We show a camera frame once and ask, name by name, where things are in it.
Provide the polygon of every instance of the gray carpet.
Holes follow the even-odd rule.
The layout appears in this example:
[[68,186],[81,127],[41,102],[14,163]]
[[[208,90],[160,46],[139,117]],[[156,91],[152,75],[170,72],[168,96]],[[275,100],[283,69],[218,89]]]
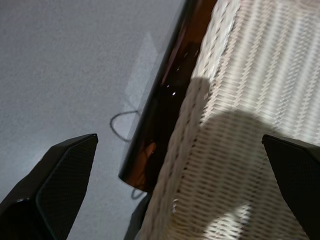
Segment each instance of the gray carpet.
[[[122,240],[140,199],[118,179],[115,114],[143,106],[183,0],[0,0],[0,201],[65,139],[97,133],[69,240]],[[133,116],[115,122],[127,136]]]

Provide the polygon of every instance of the white wicker basket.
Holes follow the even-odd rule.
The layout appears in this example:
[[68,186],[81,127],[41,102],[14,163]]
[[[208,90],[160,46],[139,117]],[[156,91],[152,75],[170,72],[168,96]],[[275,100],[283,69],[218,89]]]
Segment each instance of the white wicker basket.
[[261,139],[320,144],[319,7],[218,0],[140,239],[308,239]]

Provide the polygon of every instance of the dark brown glass panel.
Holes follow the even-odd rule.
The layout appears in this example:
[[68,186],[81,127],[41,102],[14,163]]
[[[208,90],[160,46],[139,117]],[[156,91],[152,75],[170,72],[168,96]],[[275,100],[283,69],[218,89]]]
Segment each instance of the dark brown glass panel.
[[119,177],[151,192],[164,162],[170,136],[196,65],[215,0],[188,1],[142,113]]

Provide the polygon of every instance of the wicker weave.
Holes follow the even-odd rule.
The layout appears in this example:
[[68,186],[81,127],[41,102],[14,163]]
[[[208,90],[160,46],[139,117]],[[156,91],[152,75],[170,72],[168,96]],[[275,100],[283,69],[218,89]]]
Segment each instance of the wicker weave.
[[272,133],[320,144],[319,7],[217,2],[142,240],[308,239],[261,139]]

